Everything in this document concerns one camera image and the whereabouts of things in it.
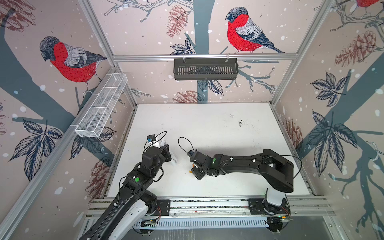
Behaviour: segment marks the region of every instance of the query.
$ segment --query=metal extrusion bar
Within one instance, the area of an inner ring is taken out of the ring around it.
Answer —
[[[101,29],[101,26],[96,18],[96,15],[93,12],[91,3],[88,0],[79,0],[79,4],[85,16],[87,17],[89,25],[91,26],[93,33],[95,34],[97,40],[99,41],[105,56],[107,57],[109,65],[116,66],[116,63],[113,61],[113,53],[112,53],[111,47],[108,45],[107,38],[103,34],[103,30]]]
[[[101,91],[102,86],[108,81],[109,75],[116,71],[116,67],[109,69],[101,84],[96,88],[94,93],[84,105],[79,114],[75,117],[72,125],[65,131],[60,143],[53,149],[49,157],[41,164],[40,170],[36,173],[35,177],[25,188],[24,192],[20,195],[19,199],[15,202],[3,222],[0,224],[0,240],[11,239],[13,232],[17,225],[23,220],[29,208],[34,203],[35,199],[43,189],[49,177],[58,166],[62,155],[66,149],[71,146],[73,138],[76,136],[76,125],[80,123],[87,110],[91,107],[93,101],[97,97],[97,93]]]
[[[308,48],[310,47],[312,41],[314,40],[317,32],[319,31],[321,25],[323,24],[325,18],[328,15],[328,12],[330,8],[332,7],[332,4],[334,3],[334,0],[323,0],[321,3],[317,15],[312,21],[312,24],[307,32],[307,34],[304,37],[303,42],[301,43],[299,50],[298,50],[298,57],[297,59],[292,62],[287,70],[287,72],[284,74],[283,79],[281,80],[281,83],[279,84],[279,87],[277,88],[275,94],[272,97],[271,103],[273,106],[275,106],[282,96],[285,88],[287,87],[289,81],[292,79],[296,69],[298,68],[299,64],[303,60]]]
[[[193,55],[115,55],[116,63],[142,61],[173,61],[186,58],[237,58],[238,61],[276,61],[296,60],[297,53],[259,53],[259,54],[193,54]]]

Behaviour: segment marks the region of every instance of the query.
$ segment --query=pine cone illustration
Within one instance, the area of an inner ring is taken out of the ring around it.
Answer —
[[[101,197],[102,190],[107,180],[109,173],[109,167],[103,162],[98,161],[91,170],[91,179],[89,180],[90,185],[85,189],[88,192],[87,197],[90,197],[91,201],[95,198]]]
[[[176,98],[172,98],[172,100],[176,103],[197,103],[203,101],[203,98],[200,94],[195,91],[188,90],[186,92],[177,93]]]
[[[340,55],[336,55],[335,65],[341,64],[342,67],[355,64],[355,62],[364,61],[365,57],[376,47],[376,34],[372,31],[366,31],[355,37],[348,45],[343,48]]]
[[[300,127],[293,123],[293,119],[291,119],[291,121],[284,119],[283,125],[293,143],[293,146],[301,152],[303,134],[301,133]]]
[[[32,10],[36,10],[36,8],[26,0],[0,0],[0,21],[11,9],[14,9],[15,12],[9,16],[5,24],[6,28],[22,32],[29,24],[35,25],[36,18],[32,14]]]
[[[179,35],[187,25],[187,12],[181,6],[172,6],[172,10],[169,11],[168,18],[167,34],[173,38],[175,34]]]

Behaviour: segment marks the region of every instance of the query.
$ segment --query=bird's wing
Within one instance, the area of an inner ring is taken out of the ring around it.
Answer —
[[[87,51],[84,48],[72,47],[65,44],[65,48],[68,52],[68,57],[64,61],[64,64],[70,68],[82,68],[87,62]]]
[[[251,18],[248,18],[247,23],[244,26],[236,28],[237,34],[239,34],[243,39],[252,41],[260,36],[263,33],[263,30],[257,26]]]

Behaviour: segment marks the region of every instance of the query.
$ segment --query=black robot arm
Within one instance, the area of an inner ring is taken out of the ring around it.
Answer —
[[[216,154],[212,158],[192,150],[188,155],[194,164],[191,171],[199,180],[205,175],[217,177],[231,172],[255,173],[262,175],[274,189],[293,192],[293,164],[271,149],[251,156]]]

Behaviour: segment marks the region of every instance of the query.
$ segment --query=white snow dot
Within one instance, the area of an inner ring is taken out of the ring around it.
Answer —
[[[76,225],[81,221],[83,218],[84,212],[81,212],[80,215],[76,218],[75,222],[73,223],[73,227],[76,227]]]
[[[63,191],[63,187],[59,187],[55,190],[55,194],[59,195]]]

